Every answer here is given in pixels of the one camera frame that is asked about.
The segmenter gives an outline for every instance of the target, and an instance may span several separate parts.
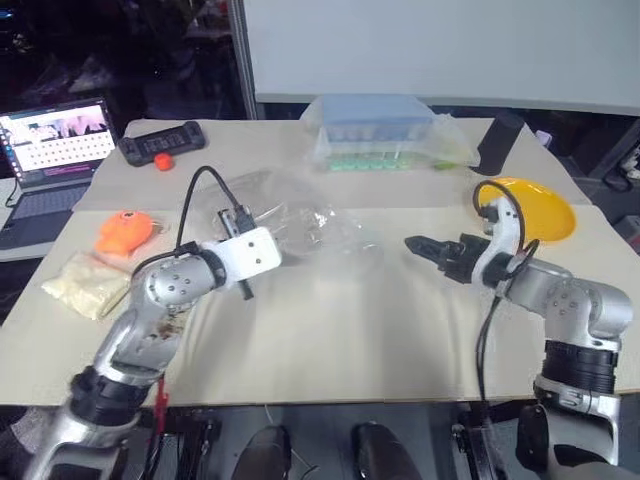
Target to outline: black game controller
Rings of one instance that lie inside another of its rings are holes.
[[[141,167],[153,162],[158,153],[179,155],[204,148],[207,143],[198,122],[189,120],[180,127],[167,128],[141,137],[124,137],[118,148],[130,165]]]

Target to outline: orange toy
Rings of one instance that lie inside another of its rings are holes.
[[[101,253],[129,255],[153,233],[153,220],[142,212],[122,211],[102,224],[95,249]]]

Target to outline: white wall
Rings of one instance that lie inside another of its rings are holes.
[[[638,0],[245,0],[256,98],[640,114]]]

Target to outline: cable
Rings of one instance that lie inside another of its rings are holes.
[[[140,478],[142,480],[148,480],[149,471],[151,469],[151,462],[153,460],[153,450],[156,443],[156,435],[157,435],[158,424],[156,419],[153,419],[153,425],[151,426],[151,435],[149,436],[149,444],[147,445],[147,453],[144,459],[144,468],[142,469],[142,475]]]
[[[189,211],[189,205],[191,204],[191,196],[193,195],[193,191],[195,189],[195,186],[196,186],[196,183],[198,181],[198,178],[200,178],[200,175],[202,175],[203,172],[209,172],[211,175],[213,175],[213,177],[218,182],[218,185],[220,185],[220,188],[222,189],[222,191],[225,193],[225,195],[227,196],[227,198],[229,199],[229,201],[233,205],[234,209],[236,209],[236,210],[241,210],[242,209],[242,205],[240,205],[240,203],[238,203],[238,200],[233,195],[231,190],[229,190],[229,187],[227,186],[227,184],[225,183],[223,178],[220,176],[220,174],[214,168],[212,168],[212,167],[210,167],[208,165],[203,165],[202,167],[198,168],[195,171],[195,173],[193,174],[193,177],[191,177],[191,182],[189,183],[189,187],[187,188],[187,195],[185,196],[184,205],[182,206],[182,213],[180,214],[180,224],[179,224],[179,227],[178,227],[178,235],[176,237],[176,246],[175,246],[175,248],[170,252],[160,253],[158,255],[154,255],[152,257],[149,257],[146,260],[143,260],[133,270],[133,273],[131,274],[132,277],[135,277],[136,274],[140,273],[140,271],[144,267],[146,267],[147,265],[150,265],[150,264],[152,264],[154,262],[157,262],[158,260],[162,260],[163,258],[179,257],[180,255],[183,255],[185,253],[197,253],[196,252],[197,246],[195,245],[194,242],[189,242],[189,243],[187,243],[185,245],[182,245],[182,235],[183,235],[183,232],[184,232],[184,225],[185,225],[185,222],[187,220],[187,213]]]
[[[489,307],[489,313],[482,322],[482,326],[480,327],[480,333],[478,334],[478,339],[476,341],[476,375],[478,377],[478,389],[480,390],[480,402],[482,405],[483,414],[488,415],[489,406],[487,403],[487,395],[484,384],[484,360],[485,360],[485,352],[487,349],[487,338],[489,337],[489,327],[491,327],[491,321],[493,320],[493,316],[500,305],[502,298],[497,295],[493,297],[493,301],[491,302],[491,307]]]
[[[473,195],[471,197],[471,200],[473,201],[473,208],[476,210],[476,213],[478,215],[480,215],[481,217],[483,216],[481,213],[481,207],[480,207],[480,202],[478,200],[478,197],[480,195],[480,190],[482,190],[482,188],[486,187],[487,185],[490,185],[500,190],[504,194],[504,196],[507,197],[509,201],[513,204],[513,208],[515,208],[516,214],[518,215],[518,224],[520,225],[520,239],[518,240],[518,251],[522,250],[524,247],[524,239],[526,236],[525,225],[524,225],[524,215],[522,213],[522,207],[520,207],[520,203],[518,202],[518,199],[515,197],[513,193],[511,193],[511,191],[507,187],[505,187],[504,185],[498,182],[494,182],[493,180],[483,180],[478,185],[476,185],[476,188],[473,189]]]
[[[180,443],[180,435],[176,433],[176,468],[180,468],[180,451],[182,450]]]
[[[160,457],[162,455],[162,449],[164,448],[164,440],[165,440],[165,435],[160,435],[160,437],[158,438],[158,447],[156,448],[156,455],[153,458],[153,464],[151,465],[151,469],[149,470],[150,479],[152,479],[155,476],[156,470],[158,469],[158,465],[160,464]]]
[[[311,475],[313,472],[315,472],[319,468],[320,467],[318,465],[314,465],[313,467],[308,468],[307,471],[302,474],[302,476],[300,477],[300,480],[305,480],[309,475]]]
[[[523,250],[523,252],[526,253],[525,257],[522,259],[522,262],[520,262],[516,266],[513,272],[507,273],[505,275],[504,277],[505,280],[510,280],[520,275],[520,273],[524,270],[524,267],[526,267],[529,264],[529,262],[531,261],[535,253],[538,251],[539,246],[540,246],[540,240],[538,240],[537,238],[527,243],[527,246],[524,247],[524,250]]]
[[[11,190],[11,193],[9,194],[9,196],[7,197],[7,199],[4,201],[4,206],[6,208],[13,208],[16,206],[15,203],[11,203],[11,201],[13,201],[13,194],[16,193],[16,190],[18,189],[18,179],[14,178],[13,179],[13,190]]]
[[[196,172],[193,174],[193,177],[191,177],[191,182],[189,183],[189,187],[187,188],[187,195],[185,196],[185,199],[184,199],[184,205],[182,206],[182,213],[180,215],[180,224],[178,226],[178,236],[176,238],[176,249],[179,248],[180,245],[182,244],[182,234],[184,232],[184,224],[187,221],[187,212],[189,210],[189,205],[191,203],[191,196],[193,195],[193,191],[196,187],[196,183],[198,182],[198,178],[200,178],[200,175],[202,175],[204,172],[209,172],[211,175],[213,175],[213,177],[218,182],[218,185],[220,186],[224,194],[227,196],[227,198],[231,202],[231,205],[233,206],[234,209],[242,208],[242,206],[240,205],[238,200],[236,200],[236,197],[233,195],[231,190],[229,190],[229,187],[227,187],[227,184],[224,182],[220,174],[214,168],[208,165],[203,165],[202,167],[198,168],[198,170],[196,170]]]

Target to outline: red button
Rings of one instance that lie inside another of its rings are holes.
[[[168,153],[158,153],[153,157],[153,163],[156,164],[158,170],[171,170],[171,167],[173,167],[173,157]]]

